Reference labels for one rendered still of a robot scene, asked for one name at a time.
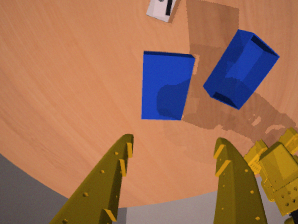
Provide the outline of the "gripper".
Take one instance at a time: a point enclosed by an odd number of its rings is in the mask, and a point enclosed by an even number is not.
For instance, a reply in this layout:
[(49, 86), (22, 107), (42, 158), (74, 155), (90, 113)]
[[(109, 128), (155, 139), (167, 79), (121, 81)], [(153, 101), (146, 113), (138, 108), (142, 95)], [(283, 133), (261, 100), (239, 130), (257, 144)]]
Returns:
[[(122, 177), (133, 155), (134, 135), (121, 136), (49, 224), (112, 224), (117, 221)], [(235, 146), (217, 138), (219, 177), (213, 224), (268, 224), (254, 172)]]

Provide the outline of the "pencil sharpener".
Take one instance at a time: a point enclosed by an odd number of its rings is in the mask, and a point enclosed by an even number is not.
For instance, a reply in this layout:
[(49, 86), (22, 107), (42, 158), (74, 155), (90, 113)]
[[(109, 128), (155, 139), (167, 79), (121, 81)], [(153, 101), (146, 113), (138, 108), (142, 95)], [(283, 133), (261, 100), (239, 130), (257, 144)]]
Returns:
[(176, 0), (150, 0), (146, 15), (168, 22)]

